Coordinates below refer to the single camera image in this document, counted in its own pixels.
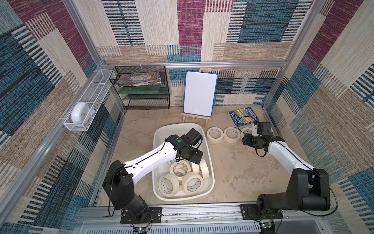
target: black mounting bracket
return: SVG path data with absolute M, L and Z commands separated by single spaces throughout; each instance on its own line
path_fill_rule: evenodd
M 159 224 L 161 222 L 161 216 L 162 216 L 162 207 L 156 206 L 156 207 L 149 207 L 147 217 L 145 220 L 139 220 L 134 215 L 132 215 L 130 212 L 126 211 L 125 209 L 122 209 L 122 215 L 121 215 L 121 224 L 147 224 L 151 220 L 154 224 Z
M 282 213 L 278 210 L 261 210 L 258 212 L 256 210 L 256 204 L 241 204 L 240 210 L 242 212 L 243 220 L 261 220 L 261 219 L 280 219 L 282 218 Z

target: metal vent grille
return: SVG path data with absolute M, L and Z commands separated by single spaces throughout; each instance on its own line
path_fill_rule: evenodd
M 88 228 L 86 234 L 133 234 L 132 227 Z
M 194 224 L 194 225 L 154 225 L 149 234 L 179 234 L 179 233 L 258 233 L 259 223 L 243 224 Z M 132 234 L 132 227 L 118 228 L 88 228 L 87 234 Z

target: wooden easel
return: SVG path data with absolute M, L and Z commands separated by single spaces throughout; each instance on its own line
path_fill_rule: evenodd
M 189 116 L 189 117 L 192 117 L 193 119 L 197 118 L 197 120 L 199 120 L 199 118 L 205 119 L 205 126 L 208 127 L 208 121 L 210 120 L 210 117 L 201 116 L 201 115 L 191 115 L 191 114 L 186 114 L 186 113 L 181 113 L 181 115 L 183 116 L 182 123 L 184 123 L 186 116 Z

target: patterned fabric wall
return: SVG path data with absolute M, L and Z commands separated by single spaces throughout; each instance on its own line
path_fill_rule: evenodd
M 329 173 L 339 234 L 374 230 L 373 63 L 374 1 L 328 0 L 267 108 L 290 147 Z
M 312 0 L 76 0 L 109 64 L 283 60 Z
M 262 104 L 279 68 L 167 69 L 166 72 L 170 78 L 170 106 L 183 106 L 186 72 L 191 70 L 218 75 L 214 105 L 224 106 Z
M 88 131 L 64 131 L 1 234 L 72 233 L 80 209 L 89 205 L 121 116 L 114 95 L 106 95 Z
M 0 0 L 0 197 L 95 68 L 62 0 Z

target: whiteboard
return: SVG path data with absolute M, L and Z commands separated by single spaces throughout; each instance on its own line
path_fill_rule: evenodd
M 217 74 L 207 72 L 186 73 L 183 112 L 212 116 Z

